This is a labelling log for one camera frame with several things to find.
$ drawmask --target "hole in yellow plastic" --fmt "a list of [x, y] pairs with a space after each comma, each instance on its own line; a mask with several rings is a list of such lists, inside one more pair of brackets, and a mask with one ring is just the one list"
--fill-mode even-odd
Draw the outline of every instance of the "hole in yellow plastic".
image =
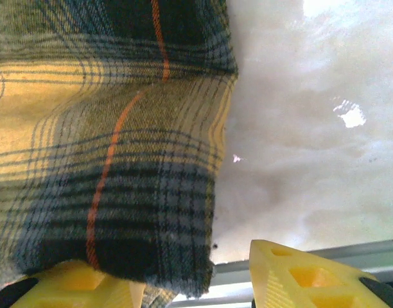
[[343, 284], [324, 268], [292, 268], [290, 273], [301, 287], [333, 287]]
[[279, 257], [287, 257], [289, 255], [292, 255], [290, 252], [278, 248], [271, 249], [271, 252]]
[[356, 297], [319, 297], [314, 298], [313, 303], [317, 308], [366, 308]]

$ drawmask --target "gray metal frame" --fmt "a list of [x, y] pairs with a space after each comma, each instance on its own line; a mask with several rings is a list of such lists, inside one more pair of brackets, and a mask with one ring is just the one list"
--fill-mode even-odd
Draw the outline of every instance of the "gray metal frame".
[[[360, 244], [311, 252], [323, 258], [372, 273], [382, 282], [393, 282], [393, 241]], [[170, 308], [250, 308], [254, 297], [250, 283], [249, 262], [215, 266], [215, 276], [208, 294], [200, 299], [179, 295]]]

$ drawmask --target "yellow plastic piece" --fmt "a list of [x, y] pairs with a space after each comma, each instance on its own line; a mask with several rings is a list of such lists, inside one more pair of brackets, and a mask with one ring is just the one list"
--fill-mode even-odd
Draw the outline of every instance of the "yellow plastic piece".
[[389, 308], [360, 281], [356, 268], [268, 241], [250, 245], [257, 308]]
[[122, 280], [86, 263], [61, 263], [34, 275], [38, 284], [12, 308], [140, 308], [144, 284]]

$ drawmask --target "black rubber piece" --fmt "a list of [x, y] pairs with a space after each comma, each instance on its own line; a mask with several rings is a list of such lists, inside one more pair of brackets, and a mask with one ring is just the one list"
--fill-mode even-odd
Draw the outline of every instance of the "black rubber piece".
[[390, 308], [393, 308], [393, 288], [391, 286], [367, 277], [359, 278], [359, 281], [377, 297], [383, 300]]
[[27, 278], [6, 286], [0, 291], [0, 308], [10, 308], [37, 283], [37, 278]]

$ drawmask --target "plaid fabric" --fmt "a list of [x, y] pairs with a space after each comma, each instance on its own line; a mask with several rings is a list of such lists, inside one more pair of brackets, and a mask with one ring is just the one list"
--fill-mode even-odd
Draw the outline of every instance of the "plaid fabric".
[[225, 0], [0, 0], [0, 286], [79, 259], [207, 291], [229, 39]]

